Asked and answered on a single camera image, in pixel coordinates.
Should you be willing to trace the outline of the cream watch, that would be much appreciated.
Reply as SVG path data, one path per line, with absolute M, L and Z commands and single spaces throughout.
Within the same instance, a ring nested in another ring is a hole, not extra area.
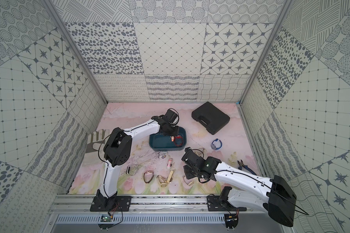
M 193 179 L 188 179 L 185 175 L 183 176 L 183 181 L 184 181 L 185 185 L 187 185 L 189 187 L 194 185 Z

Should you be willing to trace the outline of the red transparent watch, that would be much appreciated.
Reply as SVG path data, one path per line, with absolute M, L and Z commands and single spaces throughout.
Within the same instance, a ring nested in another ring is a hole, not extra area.
M 183 137 L 181 135 L 177 135 L 174 137 L 174 144 L 177 147 L 182 147 L 183 146 Z

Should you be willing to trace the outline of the pink white watch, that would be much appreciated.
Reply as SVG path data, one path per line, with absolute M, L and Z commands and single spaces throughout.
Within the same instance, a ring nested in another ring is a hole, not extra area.
M 168 170 L 171 169 L 172 163 L 173 163 L 173 158 L 170 158 L 170 159 L 168 160 L 168 162 L 167 162 L 167 167 L 166 167 Z

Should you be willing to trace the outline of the beige watch pair front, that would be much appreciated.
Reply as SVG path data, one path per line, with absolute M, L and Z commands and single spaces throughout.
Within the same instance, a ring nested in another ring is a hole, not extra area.
M 173 180 L 173 174 L 174 174 L 174 171 L 171 170 L 167 177 L 158 175 L 157 181 L 159 182 L 160 187 L 165 188 L 168 184 L 170 184 Z

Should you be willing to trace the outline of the brown strap watch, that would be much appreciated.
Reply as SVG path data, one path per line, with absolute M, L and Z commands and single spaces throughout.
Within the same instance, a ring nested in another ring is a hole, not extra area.
M 153 170 L 148 170 L 148 171 L 144 172 L 143 181 L 145 184 L 151 183 L 153 178 L 154 178 L 154 171 Z

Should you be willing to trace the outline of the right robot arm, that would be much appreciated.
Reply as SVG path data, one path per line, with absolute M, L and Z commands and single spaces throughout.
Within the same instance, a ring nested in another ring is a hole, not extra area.
M 253 175 L 211 156 L 204 159 L 190 147 L 185 149 L 181 160 L 185 163 L 183 168 L 187 179 L 196 177 L 204 180 L 203 183 L 212 180 L 240 188 L 252 194 L 258 200 L 258 208 L 266 211 L 277 223 L 294 226 L 297 196 L 283 177 L 275 175 L 271 179 Z

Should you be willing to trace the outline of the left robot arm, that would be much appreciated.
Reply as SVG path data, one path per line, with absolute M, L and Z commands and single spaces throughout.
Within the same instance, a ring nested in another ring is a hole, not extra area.
M 99 188 L 99 194 L 105 199 L 111 199 L 117 194 L 117 183 L 121 167 L 130 157 L 132 144 L 152 134 L 162 133 L 165 136 L 177 136 L 179 133 L 179 114 L 170 108 L 164 115 L 153 116 L 150 120 L 132 128 L 115 128 L 104 145 L 106 169 L 104 181 Z

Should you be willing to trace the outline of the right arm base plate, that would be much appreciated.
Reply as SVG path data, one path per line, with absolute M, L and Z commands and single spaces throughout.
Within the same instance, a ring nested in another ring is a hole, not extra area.
M 229 192 L 232 190 L 232 187 L 225 186 L 221 192 L 221 194 L 214 195 L 210 194 L 206 197 L 208 211 L 216 212 L 216 211 L 247 211 L 246 207 L 235 207 L 228 201 Z

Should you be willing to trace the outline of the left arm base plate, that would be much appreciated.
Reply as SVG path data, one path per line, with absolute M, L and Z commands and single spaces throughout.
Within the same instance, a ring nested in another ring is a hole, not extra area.
M 117 210 L 128 212 L 131 205 L 132 196 L 118 196 L 114 194 L 110 198 L 106 198 L 97 190 L 96 196 L 93 198 L 90 206 L 91 212 L 112 212 L 116 207 Z

